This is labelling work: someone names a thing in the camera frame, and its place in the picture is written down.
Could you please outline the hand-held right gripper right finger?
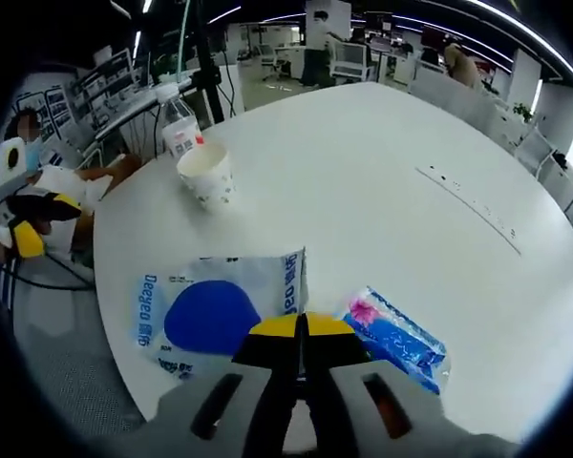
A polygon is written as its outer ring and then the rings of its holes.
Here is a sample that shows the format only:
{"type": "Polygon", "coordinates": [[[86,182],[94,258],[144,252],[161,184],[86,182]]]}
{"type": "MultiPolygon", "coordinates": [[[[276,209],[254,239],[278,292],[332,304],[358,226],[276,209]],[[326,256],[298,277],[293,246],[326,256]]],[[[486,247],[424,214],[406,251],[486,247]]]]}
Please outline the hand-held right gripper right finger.
{"type": "Polygon", "coordinates": [[[454,457],[458,428],[439,398],[372,361],[345,322],[303,316],[303,365],[318,446],[328,457],[454,457]]]}

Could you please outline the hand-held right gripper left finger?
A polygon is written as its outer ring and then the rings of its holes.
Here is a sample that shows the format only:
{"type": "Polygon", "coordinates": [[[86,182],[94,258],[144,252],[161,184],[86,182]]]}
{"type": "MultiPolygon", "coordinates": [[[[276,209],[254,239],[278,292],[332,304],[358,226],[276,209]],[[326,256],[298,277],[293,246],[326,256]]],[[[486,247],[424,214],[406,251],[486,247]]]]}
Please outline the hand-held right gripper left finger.
{"type": "Polygon", "coordinates": [[[278,457],[295,404],[299,317],[253,326],[234,359],[165,395],[159,444],[169,457],[278,457]]]}

